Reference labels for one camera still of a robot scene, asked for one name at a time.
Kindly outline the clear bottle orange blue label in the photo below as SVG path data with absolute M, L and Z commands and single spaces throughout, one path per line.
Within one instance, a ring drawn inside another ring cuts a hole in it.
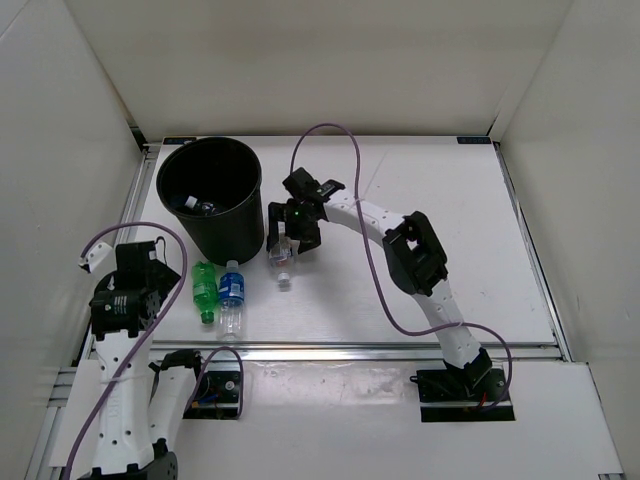
M 268 252 L 274 278 L 280 291 L 289 291 L 295 271 L 297 250 L 294 242 L 282 234 Z

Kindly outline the green plastic bottle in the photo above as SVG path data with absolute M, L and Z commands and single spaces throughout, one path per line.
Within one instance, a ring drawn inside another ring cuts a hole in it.
M 192 297 L 204 325 L 213 325 L 218 304 L 215 267 L 209 262 L 197 262 L 191 269 Z

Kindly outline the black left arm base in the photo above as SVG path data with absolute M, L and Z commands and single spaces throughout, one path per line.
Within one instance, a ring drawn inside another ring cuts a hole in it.
M 219 354 L 228 354 L 237 367 L 210 367 Z M 244 364 L 239 352 L 222 346 L 213 350 L 202 362 L 196 386 L 183 413 L 183 419 L 237 421 L 244 408 Z

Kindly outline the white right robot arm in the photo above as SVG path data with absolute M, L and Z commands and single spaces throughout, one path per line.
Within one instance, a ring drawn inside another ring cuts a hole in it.
M 336 180 L 321 184 L 303 168 L 293 171 L 283 185 L 290 197 L 268 205 L 267 247 L 273 248 L 283 233 L 298 243 L 300 254 L 315 249 L 321 245 L 321 221 L 361 234 L 368 262 L 373 261 L 370 244 L 380 246 L 392 282 L 419 305 L 428 331 L 436 334 L 450 390 L 460 399 L 476 397 L 492 362 L 453 299 L 447 255 L 427 216 L 419 211 L 395 214 L 358 199 Z

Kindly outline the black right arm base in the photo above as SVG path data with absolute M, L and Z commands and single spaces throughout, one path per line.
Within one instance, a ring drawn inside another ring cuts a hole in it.
M 418 370 L 409 380 L 417 386 L 422 423 L 512 422 L 515 413 L 506 375 L 493 368 L 472 390 L 447 371 Z

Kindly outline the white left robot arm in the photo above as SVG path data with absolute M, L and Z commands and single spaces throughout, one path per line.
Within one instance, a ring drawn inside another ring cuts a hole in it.
M 66 479 L 87 436 L 96 444 L 85 479 L 175 479 L 175 440 L 184 418 L 207 407 L 232 420 L 243 412 L 242 369 L 224 374 L 232 382 L 230 391 L 209 381 L 216 354 L 243 363 L 235 348 L 223 345 L 208 356 L 182 349 L 160 361 L 150 358 L 155 330 L 183 290 L 189 265 L 185 242 L 174 230 L 147 221 L 110 226 L 84 247 L 80 267 L 93 271 L 107 250 L 104 237 L 132 227 L 159 235 L 117 244 L 115 269 L 98 283 L 89 303 L 99 397 L 70 447 Z

